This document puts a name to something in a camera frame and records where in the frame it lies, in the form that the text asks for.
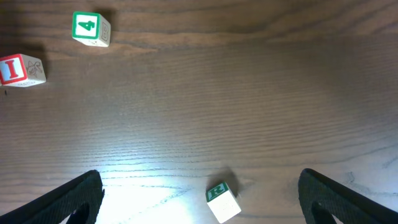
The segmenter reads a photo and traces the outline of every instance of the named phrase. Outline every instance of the wooden block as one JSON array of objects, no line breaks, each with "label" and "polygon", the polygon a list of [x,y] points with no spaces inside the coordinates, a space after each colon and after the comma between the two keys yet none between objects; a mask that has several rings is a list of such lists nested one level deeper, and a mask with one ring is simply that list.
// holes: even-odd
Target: wooden block
[{"label": "wooden block", "polygon": [[45,83],[42,61],[23,54],[0,58],[0,81],[4,86],[16,87]]},{"label": "wooden block", "polygon": [[241,212],[241,208],[226,182],[207,191],[206,199],[219,223],[224,223]]},{"label": "wooden block", "polygon": [[72,37],[87,46],[108,47],[111,24],[98,13],[74,12]]}]

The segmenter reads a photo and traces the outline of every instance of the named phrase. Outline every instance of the table surface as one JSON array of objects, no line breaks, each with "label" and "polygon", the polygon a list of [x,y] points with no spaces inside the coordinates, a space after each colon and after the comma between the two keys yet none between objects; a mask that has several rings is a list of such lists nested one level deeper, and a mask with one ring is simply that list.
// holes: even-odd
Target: table surface
[{"label": "table surface", "polygon": [[[0,88],[0,215],[92,169],[97,223],[305,223],[309,167],[398,210],[398,1],[2,0],[0,56],[47,83]],[[71,38],[101,13],[108,48]]]}]

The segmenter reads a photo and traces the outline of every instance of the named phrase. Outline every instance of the printed number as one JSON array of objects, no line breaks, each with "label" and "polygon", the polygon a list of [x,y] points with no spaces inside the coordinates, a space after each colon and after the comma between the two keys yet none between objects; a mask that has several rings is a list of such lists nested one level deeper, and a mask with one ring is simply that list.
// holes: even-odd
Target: printed number
[{"label": "printed number", "polygon": [[79,24],[79,26],[81,26],[82,28],[84,28],[84,29],[86,29],[86,30],[88,30],[88,31],[90,31],[91,28],[94,28],[94,26],[95,26],[95,23],[94,23],[94,22],[91,22],[91,21],[88,21],[88,22],[79,22],[78,24]]}]

